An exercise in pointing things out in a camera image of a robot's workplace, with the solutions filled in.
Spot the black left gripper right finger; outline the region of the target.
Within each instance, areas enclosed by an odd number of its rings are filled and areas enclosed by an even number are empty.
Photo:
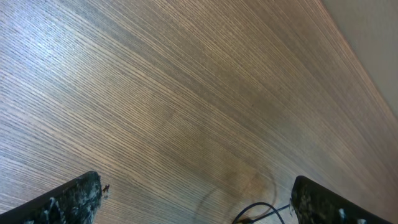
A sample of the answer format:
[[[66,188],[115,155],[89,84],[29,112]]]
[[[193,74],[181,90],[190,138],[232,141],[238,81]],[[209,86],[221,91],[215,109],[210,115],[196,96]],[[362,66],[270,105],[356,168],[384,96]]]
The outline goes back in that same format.
[[[295,179],[291,203],[300,224],[389,224],[303,175]]]

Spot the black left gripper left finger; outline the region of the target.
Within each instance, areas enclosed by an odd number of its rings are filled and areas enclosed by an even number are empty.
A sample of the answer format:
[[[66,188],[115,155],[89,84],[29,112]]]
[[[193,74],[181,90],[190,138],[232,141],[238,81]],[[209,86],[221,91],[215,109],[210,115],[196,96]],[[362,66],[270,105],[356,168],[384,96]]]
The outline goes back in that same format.
[[[93,224],[110,185],[89,171],[23,205],[1,214],[1,223]]]

